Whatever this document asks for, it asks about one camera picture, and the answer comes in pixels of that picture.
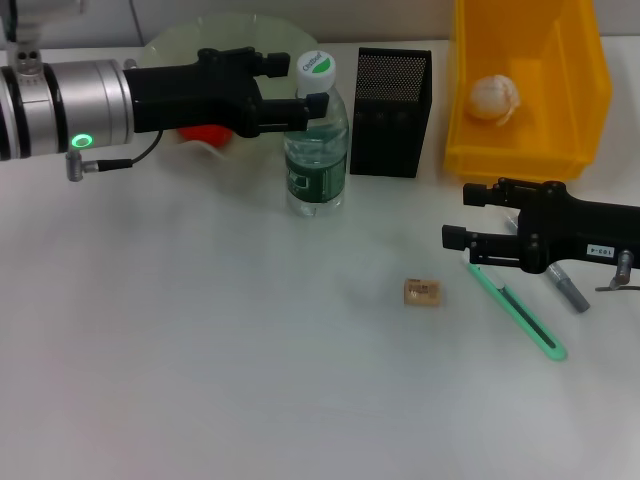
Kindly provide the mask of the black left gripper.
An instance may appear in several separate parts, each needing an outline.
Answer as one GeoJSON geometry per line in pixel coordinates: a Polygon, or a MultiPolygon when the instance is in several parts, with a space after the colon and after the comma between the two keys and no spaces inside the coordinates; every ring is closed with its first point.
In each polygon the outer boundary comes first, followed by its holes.
{"type": "Polygon", "coordinates": [[[202,125],[225,127],[244,138],[306,131],[326,116],[329,94],[262,100],[256,77],[286,77],[290,55],[253,47],[204,48],[191,64],[124,72],[133,103],[134,131],[147,133],[202,125]]]}

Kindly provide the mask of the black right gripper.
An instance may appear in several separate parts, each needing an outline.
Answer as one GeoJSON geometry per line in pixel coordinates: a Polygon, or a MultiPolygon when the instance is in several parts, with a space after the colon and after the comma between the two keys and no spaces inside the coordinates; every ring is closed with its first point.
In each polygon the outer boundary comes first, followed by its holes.
{"type": "Polygon", "coordinates": [[[463,204],[520,209],[515,234],[490,234],[443,225],[442,246],[467,251],[471,264],[543,273],[551,264],[576,260],[617,266],[625,253],[639,267],[639,209],[581,200],[560,182],[499,178],[492,186],[466,183],[463,204]]]}

